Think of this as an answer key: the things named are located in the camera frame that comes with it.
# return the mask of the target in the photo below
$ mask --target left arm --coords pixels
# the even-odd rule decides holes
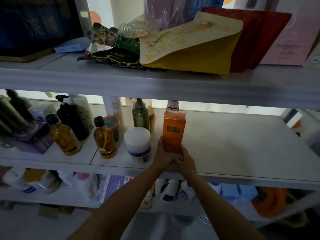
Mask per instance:
[[[162,137],[152,165],[110,196],[68,240],[120,239],[152,183],[173,160],[162,147]]]

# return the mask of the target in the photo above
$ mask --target pink cap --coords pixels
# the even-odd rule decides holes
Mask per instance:
[[[86,180],[90,176],[90,173],[78,172],[77,178],[80,180]]]

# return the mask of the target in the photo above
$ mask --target yellow bag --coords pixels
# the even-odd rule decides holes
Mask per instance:
[[[189,23],[140,38],[146,67],[228,75],[241,34],[241,20],[197,12]]]

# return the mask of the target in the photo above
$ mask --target orange box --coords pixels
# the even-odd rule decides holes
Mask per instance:
[[[186,125],[186,114],[166,110],[163,120],[162,144],[165,152],[180,153],[181,143]]]

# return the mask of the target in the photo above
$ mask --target bottle with pink cap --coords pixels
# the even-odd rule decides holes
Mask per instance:
[[[78,178],[78,188],[83,197],[87,201],[93,201],[98,191],[98,177],[94,173],[82,173],[76,174]]]

